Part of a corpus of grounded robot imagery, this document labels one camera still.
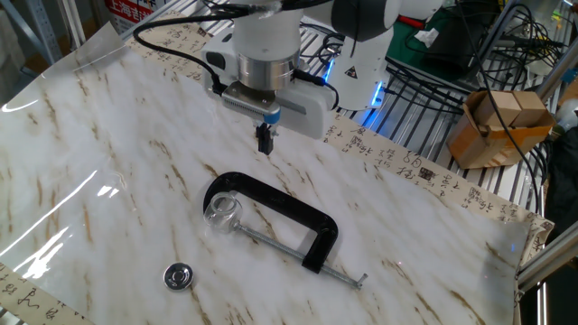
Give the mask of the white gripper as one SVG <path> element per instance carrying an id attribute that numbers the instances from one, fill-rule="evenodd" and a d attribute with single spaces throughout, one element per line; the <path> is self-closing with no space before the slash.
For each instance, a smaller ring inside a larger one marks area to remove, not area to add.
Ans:
<path id="1" fill-rule="evenodd" d="M 325 82 L 302 71 L 298 56 L 253 60 L 235 51 L 231 33 L 219 33 L 202 48 L 201 58 L 224 88 L 216 94 L 207 73 L 203 80 L 207 93 L 223 107 L 253 120 L 260 153 L 273 151 L 279 127 L 319 139 L 329 126 L 336 94 Z"/>

